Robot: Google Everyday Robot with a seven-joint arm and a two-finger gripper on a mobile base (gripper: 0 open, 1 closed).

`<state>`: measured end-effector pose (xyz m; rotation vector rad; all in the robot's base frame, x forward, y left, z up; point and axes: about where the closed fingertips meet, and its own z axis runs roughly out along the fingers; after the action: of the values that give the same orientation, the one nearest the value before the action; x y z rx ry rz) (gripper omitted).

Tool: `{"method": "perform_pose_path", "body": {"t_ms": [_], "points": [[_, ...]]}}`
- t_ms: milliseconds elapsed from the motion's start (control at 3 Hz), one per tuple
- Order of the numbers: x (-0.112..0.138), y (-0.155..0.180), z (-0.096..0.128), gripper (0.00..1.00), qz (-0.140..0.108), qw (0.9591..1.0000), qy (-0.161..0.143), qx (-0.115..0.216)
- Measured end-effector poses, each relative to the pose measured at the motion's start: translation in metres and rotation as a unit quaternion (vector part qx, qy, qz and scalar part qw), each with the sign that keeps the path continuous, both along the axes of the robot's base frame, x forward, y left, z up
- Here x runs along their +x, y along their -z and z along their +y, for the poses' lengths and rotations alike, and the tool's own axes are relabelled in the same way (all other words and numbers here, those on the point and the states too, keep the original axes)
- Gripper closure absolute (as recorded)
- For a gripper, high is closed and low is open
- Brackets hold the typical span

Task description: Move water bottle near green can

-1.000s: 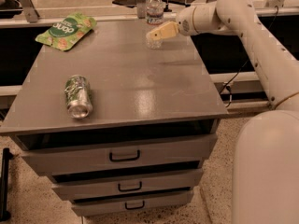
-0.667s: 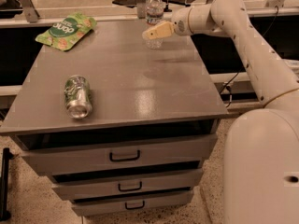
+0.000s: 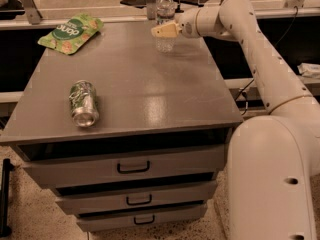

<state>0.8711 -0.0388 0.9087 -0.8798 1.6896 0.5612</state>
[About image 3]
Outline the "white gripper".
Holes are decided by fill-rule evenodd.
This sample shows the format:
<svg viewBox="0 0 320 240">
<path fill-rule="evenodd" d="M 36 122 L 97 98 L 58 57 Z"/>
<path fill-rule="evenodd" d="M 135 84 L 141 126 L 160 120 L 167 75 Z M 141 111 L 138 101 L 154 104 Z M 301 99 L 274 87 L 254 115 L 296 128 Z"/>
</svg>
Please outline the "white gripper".
<svg viewBox="0 0 320 240">
<path fill-rule="evenodd" d="M 179 33 L 186 38 L 199 38 L 197 16 L 199 8 L 188 9 L 176 16 L 175 21 L 157 25 L 151 29 L 151 34 L 157 38 L 176 38 Z"/>
</svg>

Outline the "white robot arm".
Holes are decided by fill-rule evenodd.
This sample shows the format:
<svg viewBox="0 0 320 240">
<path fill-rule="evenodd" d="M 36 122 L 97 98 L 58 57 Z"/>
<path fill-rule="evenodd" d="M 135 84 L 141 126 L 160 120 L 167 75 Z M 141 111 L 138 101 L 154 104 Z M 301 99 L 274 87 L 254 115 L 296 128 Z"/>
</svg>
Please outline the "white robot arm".
<svg viewBox="0 0 320 240">
<path fill-rule="evenodd" d="M 320 104 L 265 37 L 250 0 L 190 9 L 151 33 L 238 42 L 267 111 L 229 143 L 230 240 L 317 240 L 311 178 L 320 173 Z"/>
</svg>

